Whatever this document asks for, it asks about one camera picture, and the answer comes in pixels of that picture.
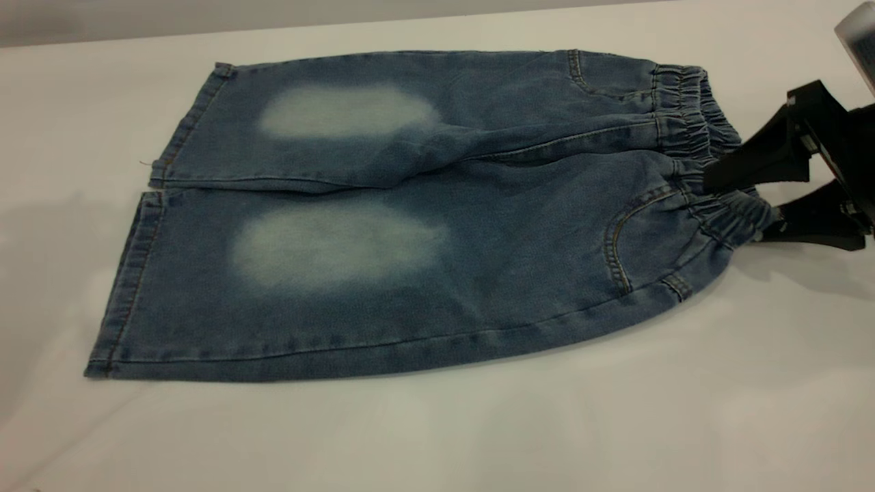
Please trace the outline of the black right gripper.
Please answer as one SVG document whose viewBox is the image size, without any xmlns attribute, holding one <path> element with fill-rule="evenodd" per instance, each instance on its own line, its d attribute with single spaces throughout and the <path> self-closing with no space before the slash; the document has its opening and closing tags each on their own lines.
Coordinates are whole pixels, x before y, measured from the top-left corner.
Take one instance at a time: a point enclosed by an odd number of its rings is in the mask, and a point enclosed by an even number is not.
<svg viewBox="0 0 875 492">
<path fill-rule="evenodd" d="M 787 104 L 738 149 L 704 172 L 707 192 L 807 182 L 818 154 L 834 175 L 818 190 L 778 206 L 763 243 L 806 243 L 857 251 L 873 234 L 873 105 L 846 110 L 821 81 L 790 91 Z"/>
</svg>

